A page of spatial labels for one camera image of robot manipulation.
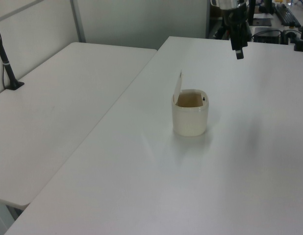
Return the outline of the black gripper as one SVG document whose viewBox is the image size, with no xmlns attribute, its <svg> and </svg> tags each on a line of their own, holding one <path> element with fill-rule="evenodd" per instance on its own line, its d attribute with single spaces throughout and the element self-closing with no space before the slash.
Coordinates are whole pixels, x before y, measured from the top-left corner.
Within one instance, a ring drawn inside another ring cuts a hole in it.
<svg viewBox="0 0 303 235">
<path fill-rule="evenodd" d="M 232 50 L 235 51 L 237 59 L 243 59 L 243 48 L 247 46 L 247 24 L 244 23 L 248 18 L 246 7 L 222 10 L 226 26 L 230 26 L 230 40 Z"/>
</svg>

